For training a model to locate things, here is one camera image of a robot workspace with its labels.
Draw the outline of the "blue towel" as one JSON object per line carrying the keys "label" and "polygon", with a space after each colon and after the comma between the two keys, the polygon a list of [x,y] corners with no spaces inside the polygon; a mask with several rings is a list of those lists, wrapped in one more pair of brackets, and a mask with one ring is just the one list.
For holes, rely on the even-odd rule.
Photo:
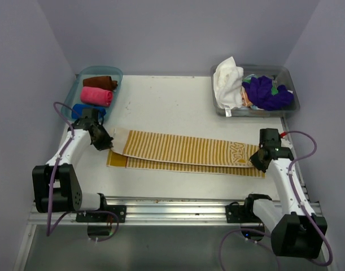
{"label": "blue towel", "polygon": [[71,118],[76,120],[82,115],[83,109],[86,108],[96,108],[99,110],[99,118],[103,118],[106,115],[106,109],[104,107],[100,106],[92,106],[88,104],[75,104],[72,107],[72,112],[71,112]]}

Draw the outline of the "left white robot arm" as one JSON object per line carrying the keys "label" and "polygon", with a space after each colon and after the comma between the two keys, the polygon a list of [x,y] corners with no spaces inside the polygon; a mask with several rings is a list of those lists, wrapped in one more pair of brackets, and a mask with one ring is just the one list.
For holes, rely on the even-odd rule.
{"label": "left white robot arm", "polygon": [[109,208],[103,204],[102,194],[83,192],[75,167],[88,146],[92,145],[98,151],[109,150],[112,140],[99,119],[99,110],[83,109],[81,117],[68,129],[62,147],[53,158],[32,170],[37,211],[89,211],[95,221],[104,221],[108,217]]}

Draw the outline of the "yellow white striped towel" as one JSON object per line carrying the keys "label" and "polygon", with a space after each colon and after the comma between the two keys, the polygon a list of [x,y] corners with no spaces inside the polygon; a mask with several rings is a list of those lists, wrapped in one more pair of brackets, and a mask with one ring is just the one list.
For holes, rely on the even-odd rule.
{"label": "yellow white striped towel", "polygon": [[107,166],[264,178],[250,162],[255,145],[124,128],[113,129]]}

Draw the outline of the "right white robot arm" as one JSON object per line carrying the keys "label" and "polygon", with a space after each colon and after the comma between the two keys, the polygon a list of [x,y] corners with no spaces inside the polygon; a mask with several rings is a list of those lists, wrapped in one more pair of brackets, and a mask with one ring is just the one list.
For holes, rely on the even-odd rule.
{"label": "right white robot arm", "polygon": [[296,159],[289,147],[282,145],[277,129],[260,130],[259,148],[250,162],[259,171],[273,177],[281,209],[263,194],[250,194],[245,200],[243,215],[248,221],[260,219],[270,232],[275,255],[316,259],[327,231],[324,217],[311,207],[295,169]]}

